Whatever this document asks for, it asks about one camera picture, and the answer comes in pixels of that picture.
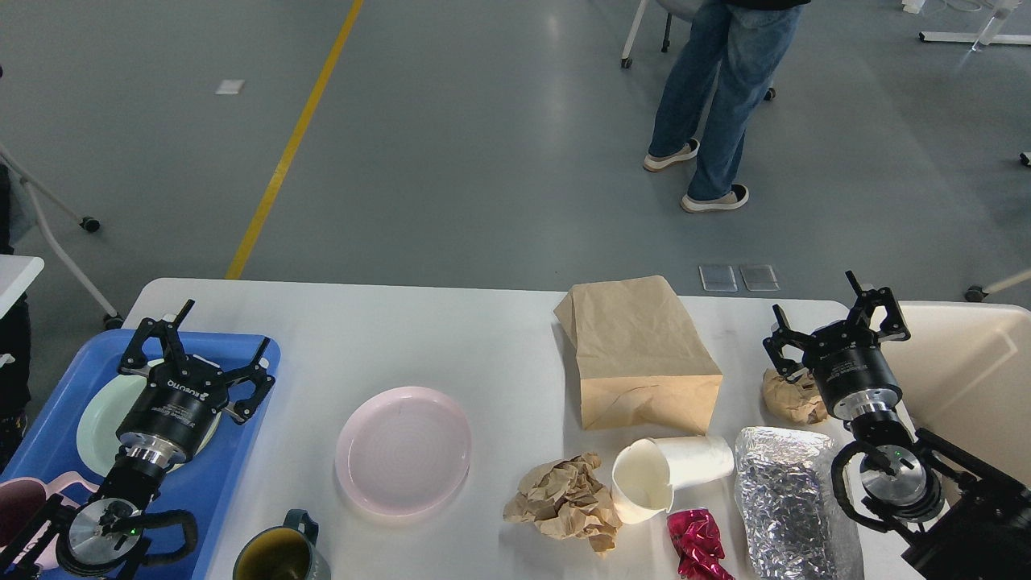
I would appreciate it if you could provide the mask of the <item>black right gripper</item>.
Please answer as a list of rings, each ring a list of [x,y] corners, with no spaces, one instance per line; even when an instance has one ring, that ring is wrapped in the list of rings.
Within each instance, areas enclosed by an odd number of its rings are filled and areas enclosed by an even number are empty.
[[[774,304],[776,325],[763,346],[785,381],[798,382],[811,370],[829,414],[854,420],[866,412],[895,410],[902,400],[880,343],[908,341],[912,334],[891,288],[864,287],[853,271],[846,271],[846,277],[855,303],[844,322],[822,327],[814,334],[799,333],[789,327],[781,306]],[[799,350],[801,360],[785,357],[786,346]]]

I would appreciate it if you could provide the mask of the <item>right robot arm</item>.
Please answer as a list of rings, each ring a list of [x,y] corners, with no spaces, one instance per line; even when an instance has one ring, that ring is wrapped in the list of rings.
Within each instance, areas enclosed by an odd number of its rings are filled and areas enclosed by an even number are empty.
[[[799,333],[773,305],[763,341],[778,375],[811,375],[827,412],[853,434],[830,469],[836,502],[857,524],[898,533],[903,559],[925,579],[1027,579],[1029,489],[931,430],[903,425],[882,344],[912,334],[892,289],[846,277],[847,318]]]

